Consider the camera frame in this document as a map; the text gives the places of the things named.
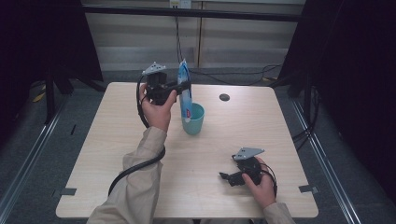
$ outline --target aluminum rail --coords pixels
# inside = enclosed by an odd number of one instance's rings
[[[8,187],[4,195],[2,195],[0,201],[0,224],[6,223],[7,218],[11,213],[15,202],[18,200],[30,173],[32,173],[35,163],[37,162],[41,152],[43,151],[43,148],[50,139],[52,131],[58,123],[60,114],[64,110],[64,105],[66,104],[67,99],[67,97],[64,97],[60,102],[58,111],[55,113],[50,123],[46,124],[42,129],[21,169],[12,180],[11,185]]]
[[[195,17],[195,18],[217,18],[217,19],[235,19],[250,21],[290,21],[298,22],[300,15],[292,14],[272,14],[272,13],[253,13],[237,11],[219,11],[206,9],[186,9],[186,8],[167,8],[167,7],[120,7],[82,4],[81,6],[68,5],[24,5],[31,9],[51,10],[62,12],[85,12],[85,13],[103,13],[103,14],[124,14],[124,15],[150,15],[150,16],[178,16],[178,17]]]
[[[307,123],[304,119],[304,111],[300,103],[296,100],[291,100],[294,106],[294,109],[297,113],[298,119],[301,122],[304,129],[308,127]],[[330,187],[334,193],[335,198],[337,199],[341,210],[343,211],[346,221],[349,224],[361,224],[361,220],[359,219],[358,213],[356,212],[355,206],[353,205],[352,201],[350,201],[349,197],[347,196],[347,192],[344,190],[340,180],[338,179],[337,174],[335,173],[334,169],[332,168],[332,164],[330,163],[326,152],[324,151],[323,147],[321,146],[317,136],[315,133],[311,133],[309,136],[309,141],[311,143],[312,148],[318,158],[318,162],[323,170],[323,173],[326,175],[326,178],[329,182]]]

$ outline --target wire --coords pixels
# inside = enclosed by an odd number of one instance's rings
[[[144,76],[141,76],[141,77],[139,78],[138,82],[137,82],[137,87],[136,87],[136,103],[137,103],[137,111],[138,111],[138,113],[139,113],[139,116],[140,116],[140,118],[141,118],[143,124],[146,126],[146,128],[148,128],[148,127],[149,127],[149,123],[147,122],[147,120],[146,120],[146,118],[145,118],[145,115],[144,115],[144,112],[143,112],[143,108],[142,108],[142,103],[143,103],[143,100],[145,99],[146,96],[143,97],[142,101],[140,101],[140,83],[141,83],[143,77],[144,77]],[[109,188],[109,190],[108,190],[108,195],[110,195],[111,191],[114,189],[114,187],[116,186],[116,184],[117,184],[121,179],[123,179],[125,176],[127,176],[127,175],[129,175],[129,174],[131,174],[131,173],[133,173],[133,172],[135,172],[135,171],[137,171],[137,170],[140,170],[140,169],[142,169],[142,168],[144,168],[144,167],[146,167],[146,166],[149,166],[149,165],[151,165],[151,164],[154,164],[155,162],[160,161],[160,160],[165,156],[165,151],[166,151],[166,150],[165,150],[165,146],[163,146],[163,150],[160,152],[160,154],[159,154],[157,157],[155,157],[155,158],[153,158],[153,159],[151,159],[151,160],[148,160],[148,161],[144,161],[144,162],[139,163],[139,164],[137,164],[137,165],[134,165],[134,166],[132,166],[132,167],[130,167],[130,168],[124,170],[123,172],[121,172],[121,173],[113,180],[113,182],[111,183],[110,188]]]
[[[181,53],[180,34],[179,34],[179,28],[178,28],[178,16],[175,16],[175,24],[176,24],[176,38],[177,38],[177,60],[179,63],[181,63],[184,60],[184,57],[183,57],[183,54]],[[252,86],[252,85],[257,84],[262,81],[262,79],[264,78],[264,73],[274,70],[279,66],[282,66],[282,64],[270,64],[270,65],[265,66],[260,72],[251,72],[251,73],[249,73],[249,72],[246,72],[246,73],[203,73],[203,72],[199,72],[199,71],[193,71],[190,69],[189,69],[189,72],[192,74],[196,74],[196,75],[211,77],[212,79],[214,79],[216,81],[219,81],[221,83],[231,85],[231,86]],[[217,77],[213,77],[213,76],[218,76],[218,75],[261,75],[261,77],[260,77],[260,79],[257,79],[251,83],[248,83],[248,84],[237,84],[237,83],[231,83],[231,82],[228,82],[225,80],[221,80]]]
[[[178,33],[178,17],[175,16],[175,23],[176,23],[176,39],[177,39],[177,60],[181,63],[184,58],[183,54],[181,54],[181,45],[180,45],[180,35]]]
[[[314,97],[312,98],[312,104],[315,107],[315,115],[312,121],[309,121],[309,125],[306,129],[304,129],[302,132],[296,134],[295,136],[292,137],[293,142],[297,143],[304,139],[304,141],[297,147],[297,151],[299,151],[303,145],[306,143],[306,141],[311,137],[312,132],[314,131],[316,122],[318,120],[318,111],[319,111],[319,104],[321,102],[321,99],[318,95],[318,90],[315,86],[312,87],[314,90]]]
[[[264,78],[264,74],[266,72],[272,71],[272,70],[278,68],[279,66],[282,66],[282,64],[270,64],[270,65],[266,65],[260,72],[250,72],[250,73],[235,73],[235,72],[231,72],[231,73],[204,73],[204,72],[199,72],[199,71],[193,71],[191,69],[189,69],[189,72],[192,74],[195,74],[195,75],[210,77],[216,81],[219,81],[221,83],[231,85],[231,86],[252,86],[254,84],[261,82],[262,79]],[[254,80],[248,84],[232,83],[232,82],[225,81],[225,80],[215,77],[215,76],[228,76],[228,75],[261,75],[261,76],[257,80]]]
[[[267,175],[269,175],[271,177],[271,179],[273,181],[273,184],[274,184],[273,185],[274,186],[274,195],[276,196],[276,194],[277,194],[277,183],[276,183],[276,176],[275,176],[275,173],[274,173],[273,169],[271,169],[271,167],[269,165],[265,164],[265,163],[260,163],[260,165],[263,165],[263,166],[267,167],[268,170],[271,171],[271,174],[270,174],[268,171],[262,170],[263,173],[265,173],[265,174],[267,174]]]

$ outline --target blue cup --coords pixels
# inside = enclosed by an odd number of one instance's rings
[[[192,116],[190,122],[186,122],[181,118],[184,132],[190,135],[198,134],[201,131],[202,123],[204,122],[205,110],[201,105],[192,103]]]

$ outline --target sleeve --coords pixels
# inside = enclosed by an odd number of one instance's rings
[[[165,139],[163,130],[146,129],[137,150],[123,157],[123,169],[156,157],[162,151]],[[162,167],[156,162],[121,179],[107,200],[93,210],[88,223],[151,223],[158,201]]]
[[[272,203],[263,212],[268,224],[295,224],[285,203]]]

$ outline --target hand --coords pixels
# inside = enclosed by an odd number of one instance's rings
[[[154,105],[146,97],[145,89],[147,84],[140,86],[140,101],[142,102],[143,112],[148,120],[148,125],[159,128],[164,132],[168,132],[169,123],[171,121],[171,107],[176,100],[177,93],[172,91],[164,105]]]
[[[256,159],[260,163],[264,163],[262,159],[258,157],[256,157]],[[268,168],[265,165],[262,165],[262,169],[264,171],[268,171]],[[262,209],[276,202],[273,181],[269,175],[262,176],[262,182],[260,182],[260,185],[254,184],[253,180],[251,180],[250,176],[247,174],[242,174],[242,177],[244,178],[247,187],[250,189],[250,192],[253,194],[254,199],[259,203]]]

